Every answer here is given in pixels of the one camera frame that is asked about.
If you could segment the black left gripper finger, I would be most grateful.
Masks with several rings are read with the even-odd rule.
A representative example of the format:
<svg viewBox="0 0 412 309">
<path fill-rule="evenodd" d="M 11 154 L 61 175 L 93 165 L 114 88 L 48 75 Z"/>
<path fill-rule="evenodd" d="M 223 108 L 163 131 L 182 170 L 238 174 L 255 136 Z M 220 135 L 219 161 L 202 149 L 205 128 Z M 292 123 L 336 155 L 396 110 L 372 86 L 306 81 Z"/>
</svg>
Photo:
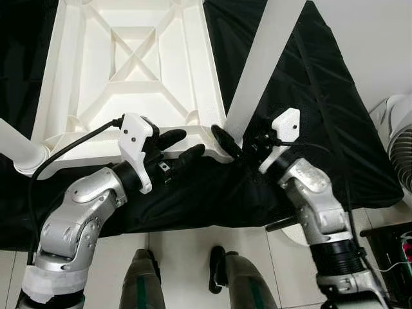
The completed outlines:
<svg viewBox="0 0 412 309">
<path fill-rule="evenodd" d="M 180 153 L 177 159 L 169 162 L 169 173 L 186 173 L 189 168 L 193 167 L 198 157 L 203 156 L 204 152 L 205 146 L 203 144 L 188 148 L 185 152 Z"/>
<path fill-rule="evenodd" d="M 174 146 L 177 142 L 181 142 L 185 139 L 187 133 L 184 129 L 172 129 L 167 132 L 161 133 L 157 137 L 157 150 L 165 152 L 169 147 Z"/>
</svg>

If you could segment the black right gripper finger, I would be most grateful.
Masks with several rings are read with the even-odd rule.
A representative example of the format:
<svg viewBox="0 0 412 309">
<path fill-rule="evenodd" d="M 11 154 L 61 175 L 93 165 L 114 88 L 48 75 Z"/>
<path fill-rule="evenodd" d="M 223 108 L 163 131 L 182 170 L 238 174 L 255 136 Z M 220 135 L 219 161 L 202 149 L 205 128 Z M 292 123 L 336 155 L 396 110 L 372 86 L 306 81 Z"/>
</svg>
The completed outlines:
<svg viewBox="0 0 412 309">
<path fill-rule="evenodd" d="M 217 124 L 212 124 L 210 130 L 223 152 L 229 154 L 234 161 L 241 161 L 243 159 L 244 154 L 241 146 L 238 145 L 229 132 L 226 132 L 226 130 Z"/>
</svg>

